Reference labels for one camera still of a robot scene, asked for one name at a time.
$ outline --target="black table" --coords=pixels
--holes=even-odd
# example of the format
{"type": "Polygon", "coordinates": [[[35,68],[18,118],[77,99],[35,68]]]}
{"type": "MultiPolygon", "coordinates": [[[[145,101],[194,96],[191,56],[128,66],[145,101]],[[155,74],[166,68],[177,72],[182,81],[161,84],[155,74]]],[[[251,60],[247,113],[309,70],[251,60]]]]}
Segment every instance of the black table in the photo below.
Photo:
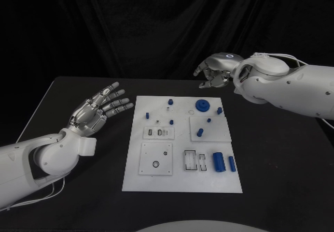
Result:
{"type": "Polygon", "coordinates": [[[136,95],[221,98],[243,193],[122,192],[131,109],[96,133],[95,156],[80,157],[61,193],[1,212],[0,229],[132,231],[205,219],[270,232],[334,231],[334,149],[318,123],[247,102],[233,94],[231,84],[198,89],[200,81],[59,77],[20,141],[56,133],[83,99],[115,81],[132,103],[136,95]]]}

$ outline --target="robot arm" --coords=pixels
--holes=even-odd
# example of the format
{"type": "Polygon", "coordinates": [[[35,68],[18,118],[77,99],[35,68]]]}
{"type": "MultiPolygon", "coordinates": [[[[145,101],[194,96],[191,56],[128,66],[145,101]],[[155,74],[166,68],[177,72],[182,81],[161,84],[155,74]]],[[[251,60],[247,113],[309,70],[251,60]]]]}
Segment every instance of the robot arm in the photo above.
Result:
{"type": "Polygon", "coordinates": [[[73,169],[79,156],[93,156],[96,139],[87,136],[97,132],[109,117],[133,106],[128,99],[110,102],[125,93],[123,90],[112,92],[118,85],[115,82],[79,105],[59,134],[0,148],[0,209],[60,180],[73,169]],[[31,175],[31,153],[34,163],[48,174],[40,179],[31,175]]]}
{"type": "Polygon", "coordinates": [[[269,102],[300,115],[334,120],[334,67],[308,65],[285,54],[254,53],[241,59],[236,54],[218,53],[201,62],[194,76],[200,71],[207,78],[200,88],[223,87],[233,78],[234,92],[247,101],[269,102]],[[272,56],[293,59],[298,67],[290,69],[272,56]]]}

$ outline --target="small blue part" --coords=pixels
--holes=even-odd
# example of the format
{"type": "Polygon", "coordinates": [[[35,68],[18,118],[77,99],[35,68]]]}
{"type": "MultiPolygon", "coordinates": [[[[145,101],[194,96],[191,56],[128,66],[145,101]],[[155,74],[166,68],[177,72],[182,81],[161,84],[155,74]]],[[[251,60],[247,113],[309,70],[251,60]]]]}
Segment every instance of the small blue part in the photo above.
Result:
{"type": "Polygon", "coordinates": [[[226,171],[226,167],[224,167],[224,159],[223,159],[223,153],[221,152],[215,152],[213,154],[213,163],[214,163],[214,169],[215,172],[224,172],[226,171]]]}
{"type": "Polygon", "coordinates": [[[198,130],[198,132],[197,132],[198,137],[201,137],[202,131],[204,131],[202,129],[198,130]]]}
{"type": "Polygon", "coordinates": [[[207,110],[208,110],[208,108],[210,108],[210,103],[208,103],[208,101],[205,101],[205,100],[198,100],[197,102],[195,102],[195,109],[200,111],[200,112],[205,112],[207,110]]]}
{"type": "Polygon", "coordinates": [[[223,109],[220,107],[217,107],[217,114],[221,114],[223,109]]]}
{"type": "Polygon", "coordinates": [[[228,165],[230,165],[230,171],[234,172],[236,169],[234,169],[234,159],[233,159],[233,156],[228,156],[228,165]]]}

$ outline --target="rectangular slot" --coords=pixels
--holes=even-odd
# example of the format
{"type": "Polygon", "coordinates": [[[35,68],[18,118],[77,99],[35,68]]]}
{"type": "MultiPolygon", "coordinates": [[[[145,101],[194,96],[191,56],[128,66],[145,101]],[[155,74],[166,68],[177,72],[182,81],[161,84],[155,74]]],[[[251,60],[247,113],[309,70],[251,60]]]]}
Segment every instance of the rectangular slot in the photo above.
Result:
{"type": "Polygon", "coordinates": [[[143,127],[143,139],[174,139],[174,127],[143,127]]]}
{"type": "Polygon", "coordinates": [[[200,162],[200,171],[205,171],[207,166],[205,166],[205,155],[204,154],[198,155],[198,162],[200,162]]]}
{"type": "Polygon", "coordinates": [[[185,171],[197,170],[195,151],[184,151],[184,168],[185,171]]]}

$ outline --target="black curtain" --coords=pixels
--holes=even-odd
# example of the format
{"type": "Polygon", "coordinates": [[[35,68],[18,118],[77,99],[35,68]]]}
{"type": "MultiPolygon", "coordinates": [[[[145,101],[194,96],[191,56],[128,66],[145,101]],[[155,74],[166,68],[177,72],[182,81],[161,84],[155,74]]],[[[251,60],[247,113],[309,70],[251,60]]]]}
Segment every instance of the black curtain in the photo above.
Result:
{"type": "Polygon", "coordinates": [[[59,75],[194,79],[217,52],[334,66],[332,11],[331,0],[2,2],[0,145],[15,141],[59,75]]]}

